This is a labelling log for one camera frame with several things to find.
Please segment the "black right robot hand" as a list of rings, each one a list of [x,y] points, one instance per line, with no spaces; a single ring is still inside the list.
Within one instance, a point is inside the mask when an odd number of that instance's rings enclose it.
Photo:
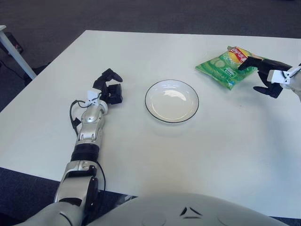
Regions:
[[[270,60],[270,59],[259,59],[249,56],[239,67],[238,70],[242,71],[248,67],[255,67],[258,69],[258,75],[265,85],[264,87],[255,86],[253,89],[261,94],[270,96],[272,98],[278,98],[283,88],[279,83],[271,83],[267,80],[270,70],[287,71],[292,66],[285,63]]]

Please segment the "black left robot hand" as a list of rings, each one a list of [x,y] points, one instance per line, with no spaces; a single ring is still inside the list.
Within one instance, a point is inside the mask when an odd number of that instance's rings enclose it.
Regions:
[[[107,86],[107,82],[115,80],[119,84]],[[99,99],[107,104],[115,105],[123,101],[121,83],[123,79],[111,68],[107,69],[102,75],[94,81],[93,88],[101,92]]]

